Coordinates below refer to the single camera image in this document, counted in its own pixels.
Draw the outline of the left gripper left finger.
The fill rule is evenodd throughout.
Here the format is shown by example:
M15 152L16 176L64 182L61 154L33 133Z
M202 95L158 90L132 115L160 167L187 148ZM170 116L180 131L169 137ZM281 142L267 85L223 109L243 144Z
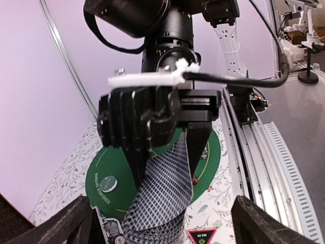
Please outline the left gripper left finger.
M5 243L88 243L91 222L89 199L78 196L47 221Z

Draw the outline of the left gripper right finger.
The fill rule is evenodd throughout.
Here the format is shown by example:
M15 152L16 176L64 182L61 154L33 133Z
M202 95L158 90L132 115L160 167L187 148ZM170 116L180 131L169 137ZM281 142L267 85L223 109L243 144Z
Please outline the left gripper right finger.
M304 236L304 225L297 207L286 204L280 221L246 196L238 195L231 209L236 243L317 243Z

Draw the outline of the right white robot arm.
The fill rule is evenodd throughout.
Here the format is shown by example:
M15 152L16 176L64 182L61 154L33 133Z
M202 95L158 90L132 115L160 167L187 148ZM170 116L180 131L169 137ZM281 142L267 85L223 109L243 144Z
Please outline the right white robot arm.
M120 82L99 100L97 129L104 146L121 148L136 187L145 177L151 151L169 144L177 128L187 132L189 166L194 172L219 116L221 94L196 90L196 75L181 75L186 85L170 85L176 65L200 64L193 48L192 16L202 14L213 27L235 26L236 1L86 1L85 22L105 46L141 54L139 80Z

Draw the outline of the black red chip stack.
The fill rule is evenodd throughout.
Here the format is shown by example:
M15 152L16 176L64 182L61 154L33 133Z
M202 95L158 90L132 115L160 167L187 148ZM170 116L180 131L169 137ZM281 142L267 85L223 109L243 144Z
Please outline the black red chip stack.
M199 182L199 179L196 175L193 176L192 178L192 186L195 187Z

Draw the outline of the clear acrylic dealer button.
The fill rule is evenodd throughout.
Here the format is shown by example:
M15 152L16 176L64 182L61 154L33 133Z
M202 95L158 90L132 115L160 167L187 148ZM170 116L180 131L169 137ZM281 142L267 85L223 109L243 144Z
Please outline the clear acrylic dealer button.
M100 189L104 193L113 191L118 184L116 177L109 175L104 177L100 182Z

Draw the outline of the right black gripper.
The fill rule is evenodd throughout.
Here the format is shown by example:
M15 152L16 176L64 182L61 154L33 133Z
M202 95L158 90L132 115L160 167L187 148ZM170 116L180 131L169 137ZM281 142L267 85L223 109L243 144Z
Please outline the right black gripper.
M212 121L219 117L220 91L179 89L178 124L188 124L187 151L191 175L194 175L212 131Z

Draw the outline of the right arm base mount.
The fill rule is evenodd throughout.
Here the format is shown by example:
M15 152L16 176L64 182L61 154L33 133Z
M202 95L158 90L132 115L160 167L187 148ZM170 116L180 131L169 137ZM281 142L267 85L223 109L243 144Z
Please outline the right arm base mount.
M268 100L257 88L227 86L227 90L240 126L258 121L257 113L269 107Z

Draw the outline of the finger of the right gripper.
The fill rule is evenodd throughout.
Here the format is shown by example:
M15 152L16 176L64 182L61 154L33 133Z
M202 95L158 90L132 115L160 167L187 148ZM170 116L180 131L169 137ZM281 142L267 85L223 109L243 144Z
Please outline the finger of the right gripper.
M145 177L146 163L150 158L150 153L146 149L137 151L131 147L122 147L122 150L131 169L135 187L139 188Z

